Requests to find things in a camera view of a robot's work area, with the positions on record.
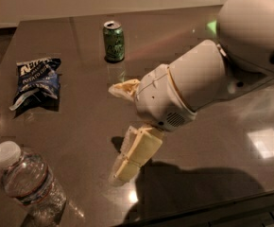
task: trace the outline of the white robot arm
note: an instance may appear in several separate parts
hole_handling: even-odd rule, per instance
[[[217,17],[217,34],[219,44],[204,41],[141,81],[110,88],[113,95],[134,102],[145,122],[139,130],[128,129],[111,184],[122,185],[136,175],[162,144],[164,131],[193,121],[197,111],[212,103],[242,96],[274,78],[274,0],[228,0]]]

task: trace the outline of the clear water bottle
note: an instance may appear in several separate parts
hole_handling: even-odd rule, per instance
[[[0,144],[0,186],[39,226],[52,226],[66,203],[65,194],[43,157],[11,141]]]

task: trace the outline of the gray table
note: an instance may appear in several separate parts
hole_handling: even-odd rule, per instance
[[[13,140],[30,147],[51,165],[68,198],[60,226],[164,218],[274,192],[274,157],[261,157],[254,146],[274,146],[274,84],[215,104],[199,112],[195,122],[168,133],[131,183],[113,188],[107,181],[118,155],[115,146],[129,125],[142,124],[134,105],[110,96],[109,86],[140,79],[204,39],[214,39],[206,25],[219,10],[170,9],[19,24],[0,65],[0,143]],[[121,22],[125,32],[126,58],[117,64],[104,61],[102,25],[108,20]],[[39,107],[14,118],[9,106],[17,87],[16,62],[46,56],[62,61],[59,109]],[[0,226],[25,226],[25,217],[0,191]]]

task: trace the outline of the soda can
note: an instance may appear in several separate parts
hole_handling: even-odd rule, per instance
[[[103,38],[108,62],[119,62],[125,57],[124,32],[119,22],[108,21],[103,26]]]

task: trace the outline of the crumpled bag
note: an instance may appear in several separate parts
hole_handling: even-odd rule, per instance
[[[28,106],[32,101],[43,102],[46,98],[58,99],[60,77],[56,73],[61,60],[59,58],[41,58],[34,61],[17,63],[18,88],[9,108],[12,111],[20,106]]]

